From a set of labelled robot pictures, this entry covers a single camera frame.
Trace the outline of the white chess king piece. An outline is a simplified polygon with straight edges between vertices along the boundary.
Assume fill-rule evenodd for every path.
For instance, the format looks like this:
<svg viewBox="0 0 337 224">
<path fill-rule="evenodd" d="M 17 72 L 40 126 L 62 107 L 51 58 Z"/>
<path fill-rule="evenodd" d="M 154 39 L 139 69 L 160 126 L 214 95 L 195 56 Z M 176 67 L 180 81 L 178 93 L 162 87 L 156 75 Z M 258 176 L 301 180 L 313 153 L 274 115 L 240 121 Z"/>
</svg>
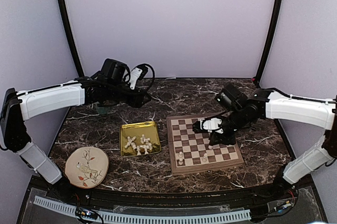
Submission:
<svg viewBox="0 0 337 224">
<path fill-rule="evenodd" d="M 209 157 L 207 153 L 203 154 L 202 163 L 209 163 Z"/>
</svg>

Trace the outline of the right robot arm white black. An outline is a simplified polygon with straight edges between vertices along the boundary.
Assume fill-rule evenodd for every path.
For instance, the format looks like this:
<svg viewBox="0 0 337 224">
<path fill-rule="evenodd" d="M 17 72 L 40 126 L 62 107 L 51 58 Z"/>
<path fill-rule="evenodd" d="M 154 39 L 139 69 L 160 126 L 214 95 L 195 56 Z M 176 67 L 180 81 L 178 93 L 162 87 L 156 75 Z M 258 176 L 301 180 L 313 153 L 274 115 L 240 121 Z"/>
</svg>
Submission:
<svg viewBox="0 0 337 224">
<path fill-rule="evenodd" d="M 235 144 L 236 131 L 259 119 L 296 121 L 325 130 L 315 145 L 279 169 L 269 187 L 269 195 L 274 200 L 281 199 L 307 174 L 336 160 L 336 99 L 294 96 L 276 88 L 256 89 L 251 96 L 246 96 L 229 84 L 215 100 L 230 115 L 213 115 L 193 123 L 192 127 L 195 133 L 209 133 L 210 146 Z"/>
</svg>

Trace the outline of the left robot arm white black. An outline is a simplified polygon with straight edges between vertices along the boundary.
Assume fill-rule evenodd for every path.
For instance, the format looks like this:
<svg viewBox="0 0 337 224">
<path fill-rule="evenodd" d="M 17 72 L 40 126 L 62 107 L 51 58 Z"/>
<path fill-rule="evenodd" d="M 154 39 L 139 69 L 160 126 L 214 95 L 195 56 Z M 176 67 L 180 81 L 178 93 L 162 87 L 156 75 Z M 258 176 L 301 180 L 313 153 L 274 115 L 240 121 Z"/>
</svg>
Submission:
<svg viewBox="0 0 337 224">
<path fill-rule="evenodd" d="M 33 142 L 27 133 L 25 121 L 63 108 L 93 103 L 103 105 L 107 101 L 123 102 L 133 108 L 140 108 L 150 99 L 146 89 L 90 77 L 79 77 L 31 91 L 8 89 L 1 110 L 4 142 L 1 149 L 17 153 L 46 182 L 54 184 L 53 191 L 56 195 L 63 201 L 69 201 L 74 197 L 74 188 L 67 184 L 68 179 L 60 168 Z"/>
</svg>

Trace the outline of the wooden chess board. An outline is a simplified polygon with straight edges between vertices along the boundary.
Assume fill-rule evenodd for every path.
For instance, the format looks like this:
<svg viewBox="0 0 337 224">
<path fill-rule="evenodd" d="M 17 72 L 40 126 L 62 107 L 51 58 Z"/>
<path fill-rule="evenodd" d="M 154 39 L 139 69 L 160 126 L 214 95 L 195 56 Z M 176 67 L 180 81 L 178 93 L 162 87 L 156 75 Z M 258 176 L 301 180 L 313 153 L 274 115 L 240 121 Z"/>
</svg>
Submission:
<svg viewBox="0 0 337 224">
<path fill-rule="evenodd" d="M 168 116 L 167 135 L 172 175 L 200 173 L 221 170 L 244 164 L 240 149 L 235 145 L 214 145 L 209 147 L 208 133 L 194 133 L 192 124 L 209 114 Z M 183 152 L 183 165 L 179 166 L 179 153 Z M 202 163 L 207 153 L 209 163 Z"/>
</svg>

